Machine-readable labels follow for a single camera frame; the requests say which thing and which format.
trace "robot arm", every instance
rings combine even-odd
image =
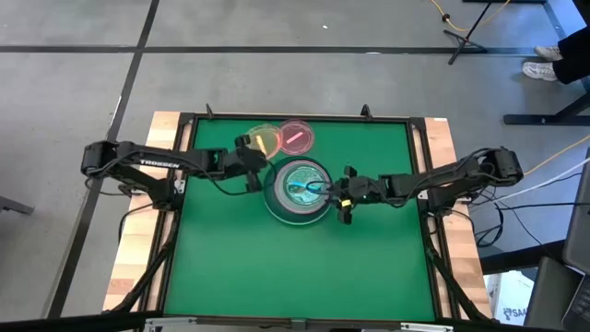
[[[447,214],[460,197],[474,196],[489,185],[511,186],[523,178],[516,154],[506,148],[484,148],[460,161],[420,174],[383,174],[377,179],[358,176],[350,166],[347,177],[329,189],[338,219],[349,225],[358,204],[388,204],[401,208],[420,192],[430,190],[430,212]]]
[[[232,152],[226,148],[197,148],[181,152],[132,142],[101,141],[85,147],[80,170],[88,178],[112,177],[120,181],[119,189],[129,196],[133,190],[144,191],[154,202],[154,208],[172,211],[181,203],[174,184],[166,179],[154,179],[133,166],[182,170],[211,181],[244,175],[246,192],[262,190],[257,174],[267,165],[265,154],[246,147],[250,143],[248,136],[239,136],[234,143],[236,149]]]

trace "green tabletop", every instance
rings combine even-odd
[[[237,135],[261,123],[199,121],[195,147],[233,149]],[[333,180],[349,164],[372,177],[412,172],[403,124],[310,125],[315,144],[305,155]],[[241,192],[245,179],[219,184]],[[165,314],[433,320],[416,202],[359,206],[353,215],[350,226],[337,221],[334,209],[312,225],[289,226],[273,218],[261,193],[225,196],[191,178]]]

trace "person's foot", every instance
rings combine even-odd
[[[561,51],[559,46],[550,46],[550,47],[535,47],[535,53],[548,61],[560,61],[563,59],[561,56]]]
[[[537,64],[537,63],[525,63],[523,65],[523,73],[528,77],[534,79],[543,79],[548,82],[557,80],[555,71],[553,71],[553,64]]]

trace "white cable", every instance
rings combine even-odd
[[[584,160],[584,161],[580,162],[579,164],[577,164],[577,165],[575,165],[575,166],[571,167],[569,170],[567,170],[567,171],[565,171],[565,172],[561,173],[560,175],[558,175],[558,176],[556,176],[556,177],[554,177],[554,178],[552,178],[552,179],[549,179],[549,180],[547,180],[546,182],[544,182],[544,183],[542,183],[542,184],[537,184],[537,185],[535,185],[535,186],[532,186],[532,187],[530,187],[530,188],[528,188],[528,189],[521,190],[521,191],[519,191],[519,192],[516,192],[516,193],[514,193],[514,194],[509,194],[509,195],[507,195],[507,196],[502,196],[502,197],[500,197],[500,198],[498,198],[498,199],[495,199],[495,200],[492,200],[492,201],[490,201],[490,203],[497,203],[497,202],[503,201],[504,199],[507,199],[507,198],[510,198],[510,197],[514,197],[514,196],[518,196],[518,195],[524,194],[524,193],[526,193],[526,192],[529,192],[529,191],[531,191],[531,190],[535,190],[535,189],[537,189],[537,188],[539,188],[539,187],[542,187],[542,186],[543,186],[543,185],[545,185],[545,184],[551,183],[551,182],[553,182],[553,181],[555,181],[555,180],[557,180],[557,179],[561,178],[563,175],[567,175],[567,173],[569,173],[569,172],[572,172],[573,170],[577,169],[578,167],[580,167],[580,166],[582,166],[582,165],[586,164],[588,161],[590,161],[590,158],[588,158],[588,159],[586,159],[586,160]]]

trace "gray floor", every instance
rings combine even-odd
[[[564,31],[583,26],[570,0],[550,2]],[[483,7],[440,3],[462,26]],[[148,7],[148,0],[0,0],[0,44],[135,45]],[[444,28],[428,0],[168,0],[160,3],[148,45],[453,46]],[[558,35],[542,6],[510,5],[473,39],[531,47],[552,44]],[[203,111],[206,102],[219,113],[353,114],[368,103],[379,115],[446,117],[458,156],[505,146],[526,170],[590,134],[582,127],[501,122],[504,113],[554,113],[584,93],[581,84],[527,79],[520,73],[522,57],[462,56],[453,66],[447,60],[415,54],[146,54],[119,139],[144,142],[154,111]],[[78,170],[82,148],[104,138],[130,61],[131,54],[0,53],[0,195],[36,206],[32,217],[0,214],[2,321],[42,315],[85,194]],[[499,193],[547,179],[584,154],[585,147],[575,148]],[[568,201],[576,187],[570,180],[507,203]],[[114,188],[108,183],[105,190]],[[126,205],[122,198],[100,199],[65,314],[100,311]],[[478,230],[498,220],[490,207],[471,212]],[[548,242],[565,236],[570,212],[518,213]],[[510,213],[505,227],[499,249],[535,244]]]

